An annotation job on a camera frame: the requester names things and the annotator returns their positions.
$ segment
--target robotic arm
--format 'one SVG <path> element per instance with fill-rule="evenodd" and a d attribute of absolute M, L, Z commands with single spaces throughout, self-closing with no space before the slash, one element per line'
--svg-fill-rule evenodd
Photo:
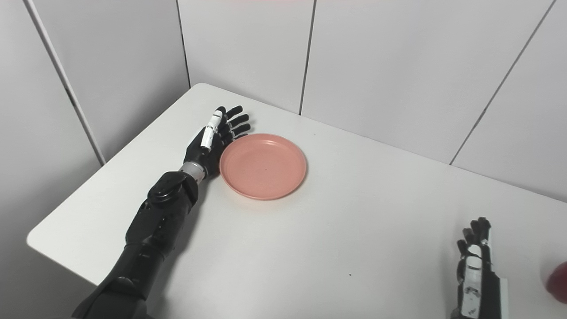
<path fill-rule="evenodd" d="M 219 107 L 187 147 L 181 169 L 163 174 L 150 189 L 126 232 L 126 246 L 114 268 L 79 304 L 73 318 L 148 318 L 146 300 L 198 200 L 198 185 L 219 173 L 226 147 L 251 128 L 245 123 L 247 114 L 232 119 L 240 113 L 241 106 L 229 111 Z M 507 319 L 506 282 L 492 271 L 490 223 L 483 217 L 473 220 L 463 234 L 465 240 L 457 243 L 458 307 L 451 319 Z"/>
<path fill-rule="evenodd" d="M 507 281 L 492 270 L 490 222 L 484 217 L 473 220 L 463 235 L 457 242 L 458 307 L 451 319 L 507 319 Z"/>
<path fill-rule="evenodd" d="M 73 312 L 79 319 L 146 319 L 146 300 L 165 258 L 173 251 L 198 185 L 219 173 L 222 152 L 251 127 L 237 106 L 219 107 L 209 125 L 187 147 L 183 166 L 170 171 L 147 194 L 128 231 L 126 246 L 114 268 Z"/>

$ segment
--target white table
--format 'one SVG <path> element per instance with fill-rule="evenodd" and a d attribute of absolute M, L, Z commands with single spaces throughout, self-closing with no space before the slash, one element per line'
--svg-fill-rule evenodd
<path fill-rule="evenodd" d="M 493 225 L 494 268 L 510 318 L 566 318 L 544 289 L 567 260 L 567 204 L 240 95 L 199 84 L 28 236 L 37 251 L 97 284 L 124 246 L 148 189 L 177 170 L 219 105 L 241 104 L 255 132 L 305 153 L 308 174 L 280 200 L 202 185 L 150 313 L 169 318 L 447 318 L 456 305 L 456 240 Z"/>

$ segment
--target red apple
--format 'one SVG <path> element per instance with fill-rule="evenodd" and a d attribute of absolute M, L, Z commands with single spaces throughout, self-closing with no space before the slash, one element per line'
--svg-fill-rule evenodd
<path fill-rule="evenodd" d="M 546 288 L 555 299 L 567 304 L 567 262 L 555 268 L 547 280 Z"/>

